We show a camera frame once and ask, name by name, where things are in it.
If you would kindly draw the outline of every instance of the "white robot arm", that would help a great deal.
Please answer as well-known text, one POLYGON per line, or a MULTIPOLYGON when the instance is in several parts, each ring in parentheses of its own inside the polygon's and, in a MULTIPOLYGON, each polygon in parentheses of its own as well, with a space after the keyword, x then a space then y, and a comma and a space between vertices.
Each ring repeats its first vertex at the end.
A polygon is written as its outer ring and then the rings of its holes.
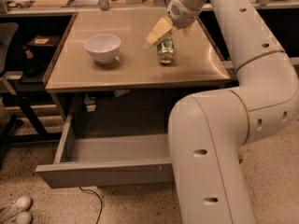
MULTIPOLYGON (((189 26, 206 0, 172 0, 189 26)), ((237 149, 285 128, 299 112, 298 76, 248 0, 210 0, 239 87, 189 95, 173 108, 169 148, 184 224, 256 223, 237 149)))

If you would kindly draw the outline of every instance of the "floor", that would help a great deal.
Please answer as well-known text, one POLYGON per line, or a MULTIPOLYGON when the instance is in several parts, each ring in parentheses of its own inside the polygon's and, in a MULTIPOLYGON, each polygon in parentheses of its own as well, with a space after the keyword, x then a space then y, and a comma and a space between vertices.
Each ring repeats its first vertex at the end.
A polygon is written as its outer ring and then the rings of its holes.
MULTIPOLYGON (((61 129, 62 122, 53 113, 49 117, 37 112, 47 129, 61 129)), ((29 131, 25 122, 16 132, 29 131)), ((258 224, 299 222, 298 131, 299 117, 281 133, 240 148, 258 224)), ((34 200, 30 209, 34 224, 95 224, 100 207, 95 195, 79 188, 50 189, 35 173, 37 165, 52 163, 56 147, 57 142, 12 146, 0 171, 0 206, 29 195, 34 200)), ((88 189, 103 201, 100 224, 182 223, 174 183, 88 189)))

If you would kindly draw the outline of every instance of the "bowl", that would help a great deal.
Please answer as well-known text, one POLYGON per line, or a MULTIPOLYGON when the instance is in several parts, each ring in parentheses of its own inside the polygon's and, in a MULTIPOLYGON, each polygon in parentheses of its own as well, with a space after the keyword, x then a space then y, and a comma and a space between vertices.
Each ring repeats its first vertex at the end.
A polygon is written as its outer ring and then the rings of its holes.
POLYGON ((99 63, 112 63, 120 53, 121 40, 111 34, 94 35, 84 43, 84 48, 99 63))

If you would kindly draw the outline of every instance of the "drawer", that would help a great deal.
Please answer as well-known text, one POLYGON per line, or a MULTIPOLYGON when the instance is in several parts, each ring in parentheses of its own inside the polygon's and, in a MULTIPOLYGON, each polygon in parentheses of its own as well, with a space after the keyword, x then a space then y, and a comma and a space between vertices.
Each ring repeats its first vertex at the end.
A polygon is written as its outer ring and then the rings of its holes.
POLYGON ((173 101, 165 91, 130 91, 86 112, 75 97, 53 164, 36 172, 51 188, 173 181, 167 141, 173 101))

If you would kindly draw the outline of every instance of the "shoe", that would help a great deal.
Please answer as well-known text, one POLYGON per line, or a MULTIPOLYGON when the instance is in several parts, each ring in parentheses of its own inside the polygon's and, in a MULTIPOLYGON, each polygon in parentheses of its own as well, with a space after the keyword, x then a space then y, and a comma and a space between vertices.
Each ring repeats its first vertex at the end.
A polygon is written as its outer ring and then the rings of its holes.
POLYGON ((21 212, 4 222, 4 224, 30 224, 32 216, 29 212, 21 212))
POLYGON ((7 206, 0 209, 0 224, 18 215, 21 212, 27 211, 32 204, 32 199, 28 196, 22 196, 11 202, 7 206))

